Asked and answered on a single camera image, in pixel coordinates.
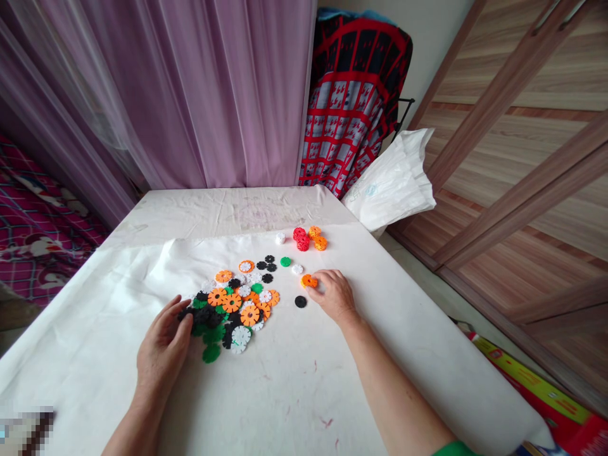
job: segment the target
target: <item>metal rack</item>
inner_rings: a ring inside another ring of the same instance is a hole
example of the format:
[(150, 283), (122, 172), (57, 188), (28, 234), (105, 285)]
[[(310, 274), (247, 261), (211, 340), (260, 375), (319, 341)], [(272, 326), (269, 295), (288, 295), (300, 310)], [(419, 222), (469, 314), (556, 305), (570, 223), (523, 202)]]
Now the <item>metal rack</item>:
[(401, 117), (401, 121), (395, 123), (395, 135), (391, 139), (391, 143), (399, 134), (399, 130), (401, 130), (401, 127), (403, 126), (403, 121), (405, 120), (405, 116), (407, 116), (407, 112), (410, 110), (410, 106), (412, 106), (412, 104), (416, 102), (414, 98), (400, 98), (399, 101), (407, 102), (407, 107), (405, 109), (405, 112), (403, 113), (403, 116)]

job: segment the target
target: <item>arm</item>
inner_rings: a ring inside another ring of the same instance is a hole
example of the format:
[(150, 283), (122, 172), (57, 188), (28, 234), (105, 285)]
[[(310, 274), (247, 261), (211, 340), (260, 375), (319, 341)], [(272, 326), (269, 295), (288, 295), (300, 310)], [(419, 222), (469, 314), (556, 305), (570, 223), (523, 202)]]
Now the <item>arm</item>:
[(156, 454), (156, 437), (169, 393), (186, 359), (192, 315), (177, 321), (190, 304), (177, 295), (156, 316), (137, 354), (137, 387), (102, 456), (149, 456)]
[(455, 441), (451, 430), (359, 316), (352, 290), (342, 273), (320, 270), (313, 277), (325, 285), (326, 292), (322, 294), (308, 287), (308, 294), (342, 330), (388, 453), (430, 456)]

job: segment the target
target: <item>hand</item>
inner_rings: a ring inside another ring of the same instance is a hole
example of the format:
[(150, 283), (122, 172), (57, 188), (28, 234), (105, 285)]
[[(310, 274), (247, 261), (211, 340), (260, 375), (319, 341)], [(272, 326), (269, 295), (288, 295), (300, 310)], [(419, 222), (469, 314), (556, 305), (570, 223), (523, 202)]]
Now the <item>hand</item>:
[(160, 311), (139, 347), (136, 396), (143, 396), (144, 401), (165, 401), (186, 359), (193, 317), (187, 314), (181, 322), (177, 320), (191, 301), (181, 298), (178, 294)]
[(337, 269), (319, 270), (312, 277), (325, 286), (325, 293), (320, 293), (314, 288), (306, 287), (308, 295), (315, 300), (338, 326), (344, 326), (360, 320), (355, 308), (353, 291), (348, 281)]

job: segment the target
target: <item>table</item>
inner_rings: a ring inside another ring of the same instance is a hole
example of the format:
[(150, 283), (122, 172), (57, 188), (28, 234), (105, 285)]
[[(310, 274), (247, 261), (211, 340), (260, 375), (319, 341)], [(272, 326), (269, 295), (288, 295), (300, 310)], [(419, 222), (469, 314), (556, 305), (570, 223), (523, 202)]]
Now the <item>table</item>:
[[(299, 252), (291, 231), (312, 224), (329, 246)], [(550, 446), (542, 418), (322, 186), (149, 192), (0, 360), (0, 402), (55, 408), (45, 454), (100, 454), (129, 406), (137, 350), (162, 306), (268, 254), (307, 272), (341, 269), (389, 351), (474, 449)], [(304, 293), (290, 269), (274, 276), (281, 302), (242, 355), (222, 349), (206, 365), (193, 339), (160, 455), (386, 453), (340, 331), (314, 302), (294, 305)]]

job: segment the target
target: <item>forearm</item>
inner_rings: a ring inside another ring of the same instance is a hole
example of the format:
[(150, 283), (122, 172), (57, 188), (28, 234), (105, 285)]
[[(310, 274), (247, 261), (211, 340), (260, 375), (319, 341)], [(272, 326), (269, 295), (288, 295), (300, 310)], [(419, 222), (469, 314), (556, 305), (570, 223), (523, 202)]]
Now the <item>forearm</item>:
[(136, 391), (129, 410), (102, 456), (153, 456), (166, 400), (158, 393)]
[(456, 440), (362, 319), (341, 325), (390, 455), (432, 455)]

